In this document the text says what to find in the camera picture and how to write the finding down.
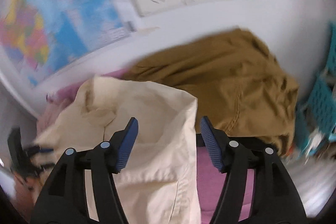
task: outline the blue plastic crate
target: blue plastic crate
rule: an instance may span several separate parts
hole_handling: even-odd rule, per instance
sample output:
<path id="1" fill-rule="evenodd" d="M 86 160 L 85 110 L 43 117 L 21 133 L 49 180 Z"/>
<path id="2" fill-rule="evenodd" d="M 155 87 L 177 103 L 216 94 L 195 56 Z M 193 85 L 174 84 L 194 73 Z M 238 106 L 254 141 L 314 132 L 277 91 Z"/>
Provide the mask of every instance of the blue plastic crate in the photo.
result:
<path id="1" fill-rule="evenodd" d="M 322 76 L 317 78 L 307 103 L 319 130 L 329 141 L 335 141 L 336 134 L 333 130 L 336 125 L 336 103 Z"/>
<path id="2" fill-rule="evenodd" d="M 326 67 L 332 75 L 336 76 L 336 23 L 331 24 L 331 30 L 332 36 Z"/>
<path id="3" fill-rule="evenodd" d="M 303 154 L 309 145 L 310 132 L 308 130 L 307 122 L 303 114 L 301 105 L 297 105 L 295 113 L 296 113 L 296 118 L 295 118 L 294 142 L 295 142 L 296 147 Z"/>

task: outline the clothing pile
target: clothing pile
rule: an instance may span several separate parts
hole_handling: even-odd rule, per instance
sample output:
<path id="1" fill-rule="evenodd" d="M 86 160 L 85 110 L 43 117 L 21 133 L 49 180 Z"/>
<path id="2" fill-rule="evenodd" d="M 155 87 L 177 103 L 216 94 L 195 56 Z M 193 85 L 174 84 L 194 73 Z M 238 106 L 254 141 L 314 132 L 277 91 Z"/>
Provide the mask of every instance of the clothing pile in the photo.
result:
<path id="1" fill-rule="evenodd" d="M 130 223 L 200 223 L 200 208 L 202 223 L 209 223 L 223 176 L 212 183 L 217 185 L 209 193 L 215 191 L 214 198 L 207 199 L 202 181 L 216 176 L 196 177 L 195 134 L 202 116 L 229 136 L 272 143 L 282 155 L 293 142 L 298 84 L 249 31 L 237 29 L 167 49 L 113 74 L 127 81 L 95 77 L 49 96 L 53 106 L 39 119 L 36 143 L 54 148 L 56 162 L 68 147 L 92 149 L 136 117 L 139 134 L 130 159 L 114 175 Z M 202 153 L 197 151 L 203 163 L 199 171 L 211 165 Z M 48 175 L 41 177 L 42 185 Z M 252 173 L 248 181 L 245 196 L 252 196 Z M 245 218 L 250 203 L 244 200 Z M 96 215 L 92 195 L 88 206 Z"/>

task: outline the world map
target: world map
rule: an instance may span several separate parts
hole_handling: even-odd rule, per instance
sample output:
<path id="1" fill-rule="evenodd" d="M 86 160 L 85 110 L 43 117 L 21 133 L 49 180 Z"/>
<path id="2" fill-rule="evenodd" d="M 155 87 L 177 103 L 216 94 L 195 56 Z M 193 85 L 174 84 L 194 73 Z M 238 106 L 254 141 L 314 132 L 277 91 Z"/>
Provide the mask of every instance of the world map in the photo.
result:
<path id="1" fill-rule="evenodd" d="M 128 35 L 112 0 L 9 0 L 0 42 L 36 86 L 74 60 Z"/>

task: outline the black object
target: black object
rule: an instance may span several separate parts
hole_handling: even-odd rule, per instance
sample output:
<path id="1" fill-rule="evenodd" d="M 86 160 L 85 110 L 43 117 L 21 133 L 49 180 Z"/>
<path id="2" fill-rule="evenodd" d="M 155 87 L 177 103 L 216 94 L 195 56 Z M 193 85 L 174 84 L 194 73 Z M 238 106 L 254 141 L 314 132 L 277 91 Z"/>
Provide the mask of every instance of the black object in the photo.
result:
<path id="1" fill-rule="evenodd" d="M 0 223 L 1 224 L 27 224 L 0 187 Z"/>
<path id="2" fill-rule="evenodd" d="M 11 170 L 18 173 L 24 180 L 28 177 L 37 178 L 46 169 L 55 166 L 50 162 L 41 166 L 35 166 L 31 163 L 30 159 L 38 153 L 50 153 L 52 149 L 41 148 L 38 145 L 22 148 L 21 145 L 21 132 L 19 128 L 12 129 L 8 140 L 9 153 L 12 158 Z"/>
<path id="3" fill-rule="evenodd" d="M 37 199 L 32 224 L 128 224 L 114 184 L 113 174 L 126 166 L 138 134 L 138 122 L 131 118 L 125 130 L 92 150 L 68 148 L 44 184 Z M 84 170 L 91 170 L 99 222 L 90 219 Z"/>
<path id="4" fill-rule="evenodd" d="M 247 149 L 215 129 L 208 117 L 202 118 L 201 129 L 213 165 L 228 173 L 210 224 L 238 223 L 248 169 L 255 169 L 251 216 L 239 223 L 307 223 L 300 196 L 274 147 L 260 142 Z"/>

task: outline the pink cloth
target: pink cloth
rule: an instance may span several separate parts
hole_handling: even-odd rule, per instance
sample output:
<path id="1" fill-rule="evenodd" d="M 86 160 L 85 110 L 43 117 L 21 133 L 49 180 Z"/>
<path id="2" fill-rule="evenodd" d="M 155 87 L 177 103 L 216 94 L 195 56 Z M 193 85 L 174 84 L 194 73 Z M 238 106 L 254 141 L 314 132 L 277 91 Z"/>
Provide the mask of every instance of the pink cloth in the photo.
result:
<path id="1" fill-rule="evenodd" d="M 197 147 L 197 192 L 199 204 L 201 206 L 202 224 L 209 224 L 215 212 L 219 196 L 226 174 L 218 172 L 212 165 L 210 156 L 205 147 Z M 254 170 L 247 172 L 247 181 L 243 207 L 241 208 L 239 221 L 244 220 L 250 215 L 250 208 L 253 196 Z"/>
<path id="2" fill-rule="evenodd" d="M 103 76 L 109 76 L 109 77 L 114 77 L 121 79 L 121 77 L 124 75 L 124 73 L 127 72 L 128 69 L 121 69 L 113 72 L 109 72 Z M 59 104 L 62 102 L 64 99 L 69 99 L 70 101 L 74 101 L 77 95 L 77 92 L 80 88 L 80 86 L 84 83 L 85 81 L 81 81 L 69 86 L 66 86 L 63 89 L 60 89 L 56 92 L 54 95 L 48 95 L 47 96 L 47 101 L 50 103 L 56 103 Z"/>

